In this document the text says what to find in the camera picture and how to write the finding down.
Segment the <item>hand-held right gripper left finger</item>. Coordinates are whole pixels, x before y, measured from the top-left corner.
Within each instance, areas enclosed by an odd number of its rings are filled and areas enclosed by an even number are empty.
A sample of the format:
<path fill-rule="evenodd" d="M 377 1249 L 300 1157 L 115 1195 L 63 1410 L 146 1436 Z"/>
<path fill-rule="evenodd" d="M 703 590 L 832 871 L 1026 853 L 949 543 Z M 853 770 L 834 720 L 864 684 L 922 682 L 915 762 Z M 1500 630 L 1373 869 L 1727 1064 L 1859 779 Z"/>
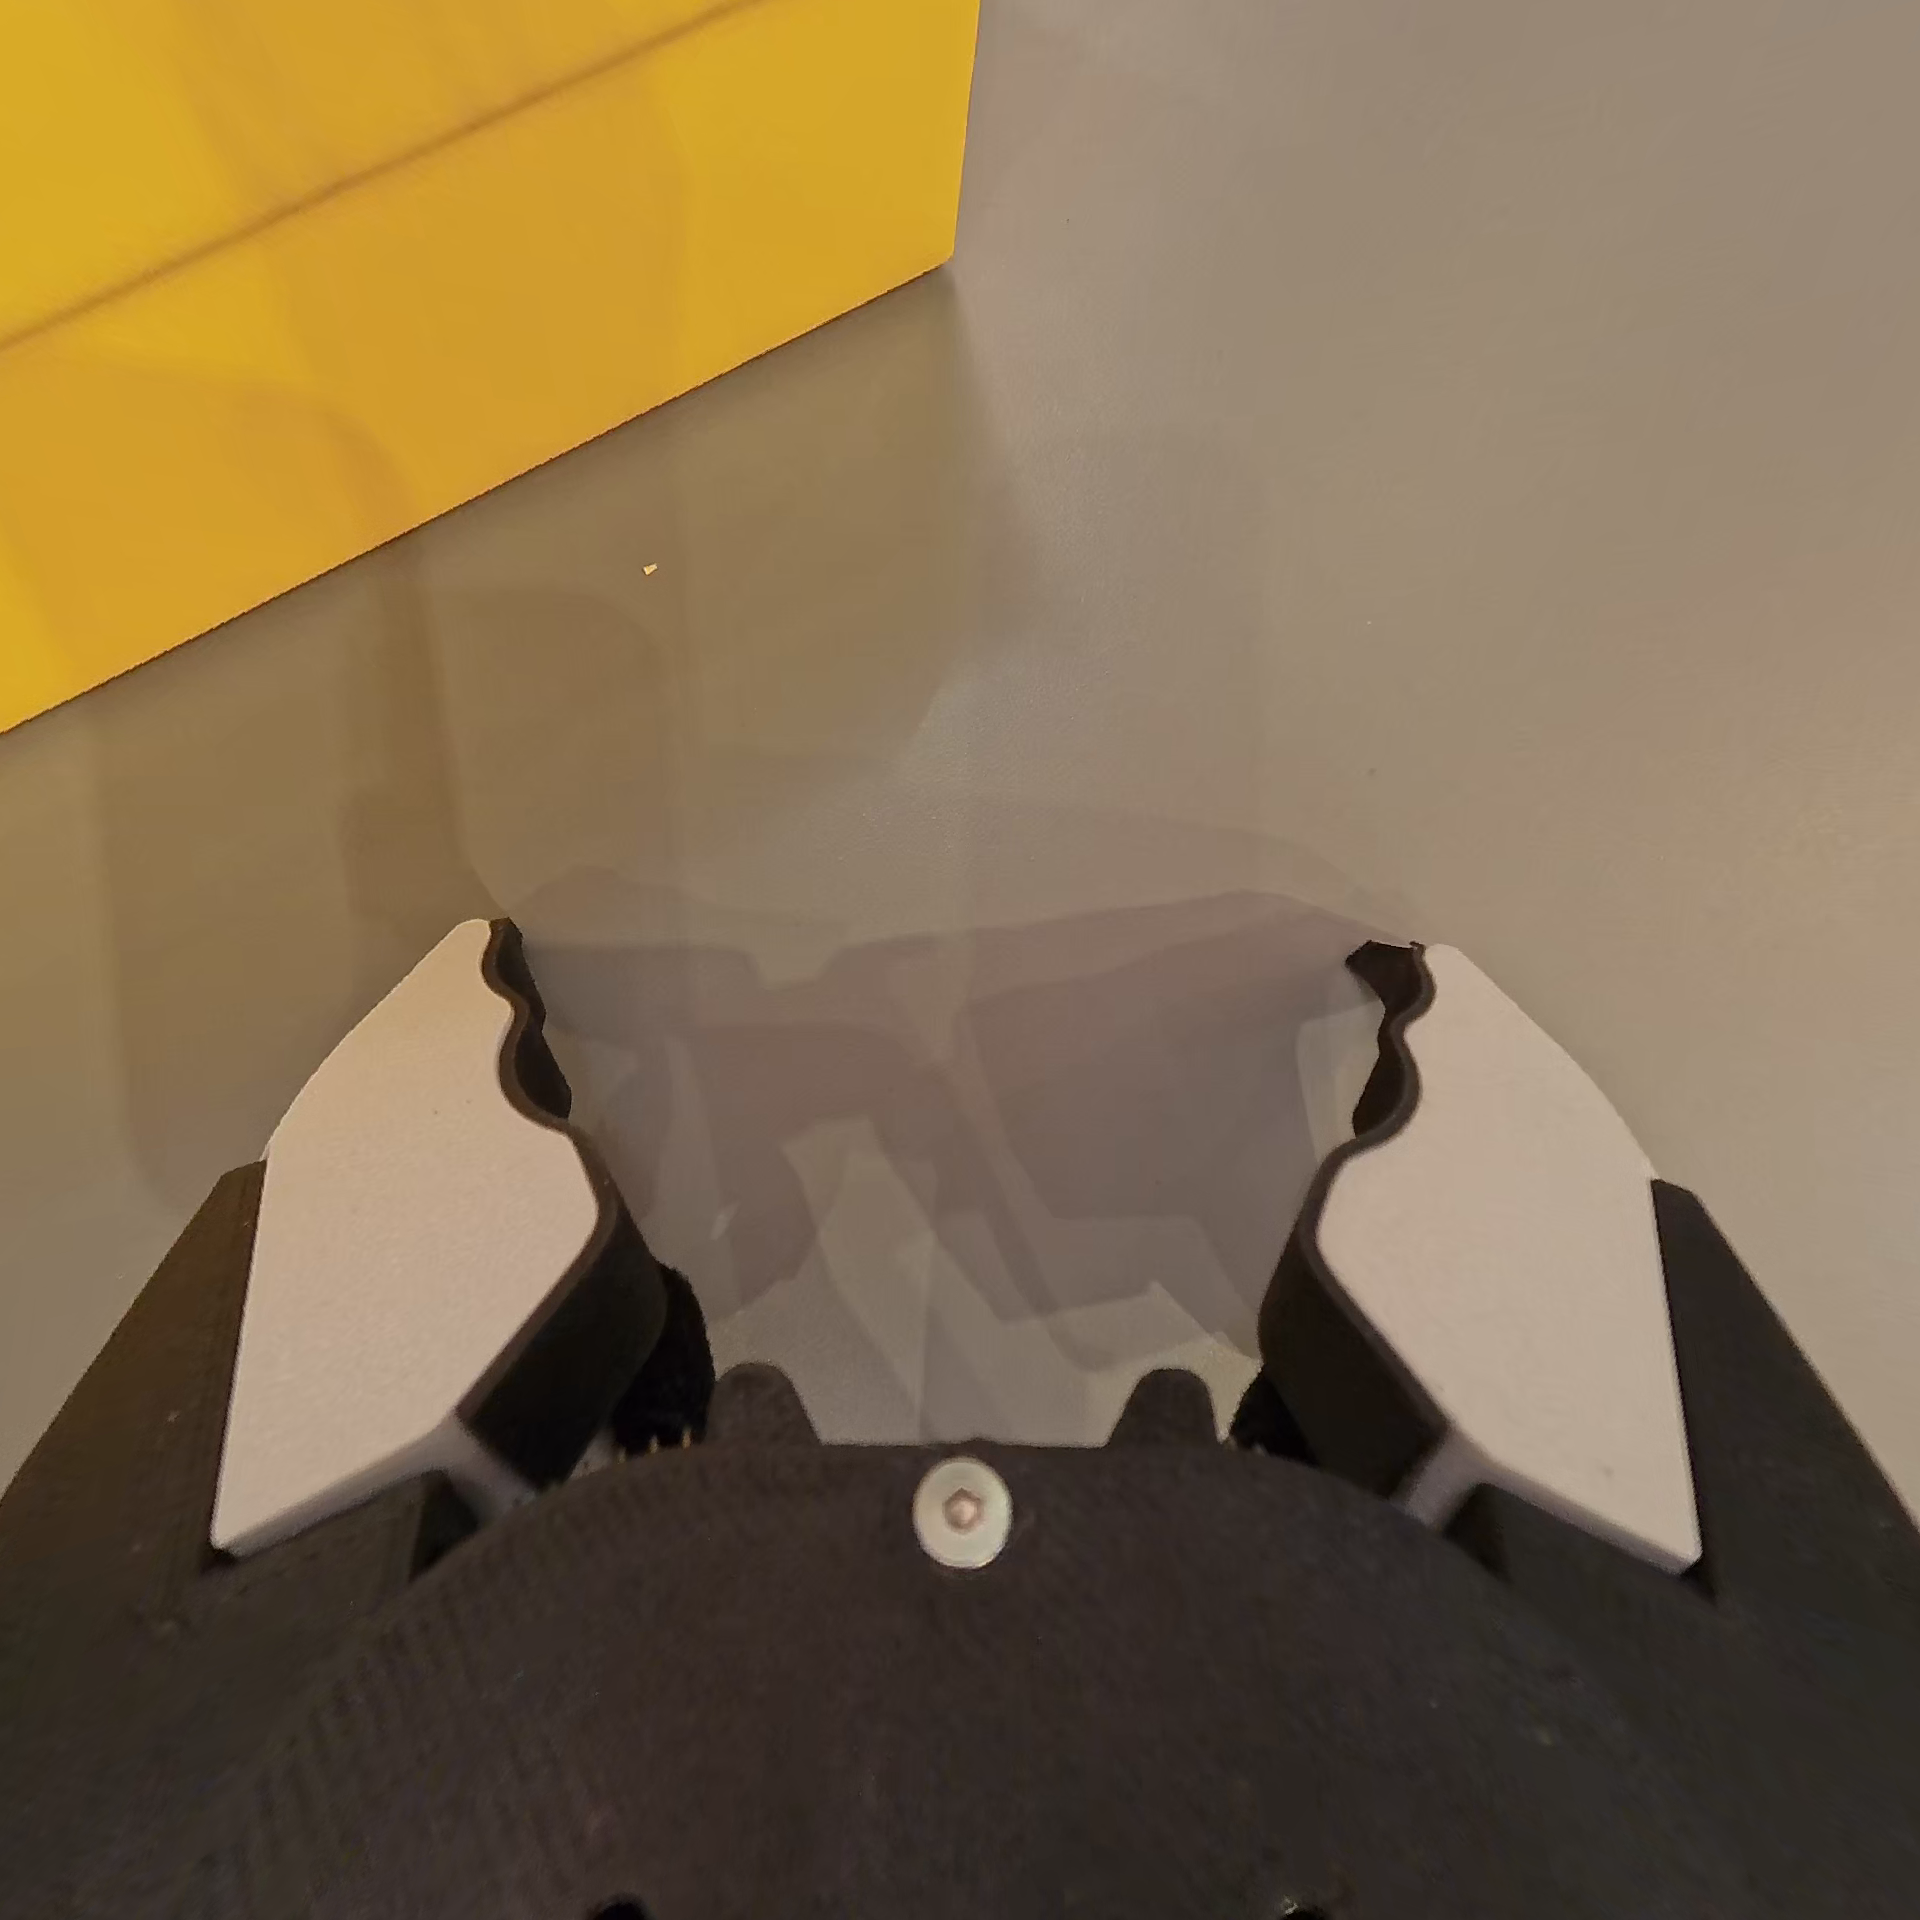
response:
<path fill-rule="evenodd" d="M 460 921 L 268 1138 L 212 1547 L 255 1555 L 425 1474 L 501 1517 L 581 1470 L 665 1321 L 520 927 Z"/>

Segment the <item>yellow plastic box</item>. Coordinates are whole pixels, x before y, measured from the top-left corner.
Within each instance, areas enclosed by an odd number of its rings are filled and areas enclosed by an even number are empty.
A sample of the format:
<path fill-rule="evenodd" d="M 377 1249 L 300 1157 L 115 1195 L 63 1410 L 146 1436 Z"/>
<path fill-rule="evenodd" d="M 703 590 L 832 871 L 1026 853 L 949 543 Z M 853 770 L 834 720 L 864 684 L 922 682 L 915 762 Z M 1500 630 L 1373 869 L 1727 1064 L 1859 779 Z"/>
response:
<path fill-rule="evenodd" d="M 977 24 L 3 3 L 3 731 L 939 268 Z"/>

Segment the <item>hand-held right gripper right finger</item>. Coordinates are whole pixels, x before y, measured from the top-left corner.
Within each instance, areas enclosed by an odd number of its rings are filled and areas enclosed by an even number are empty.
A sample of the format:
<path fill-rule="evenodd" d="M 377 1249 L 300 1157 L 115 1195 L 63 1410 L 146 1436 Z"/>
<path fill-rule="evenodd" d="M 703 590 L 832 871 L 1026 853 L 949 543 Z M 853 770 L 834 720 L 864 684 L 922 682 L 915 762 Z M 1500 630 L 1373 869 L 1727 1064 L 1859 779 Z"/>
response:
<path fill-rule="evenodd" d="M 1257 1405 L 1429 1531 L 1507 1494 L 1659 1573 L 1703 1538 L 1652 1159 L 1464 952 L 1366 939 L 1353 1133 L 1261 1301 Z"/>

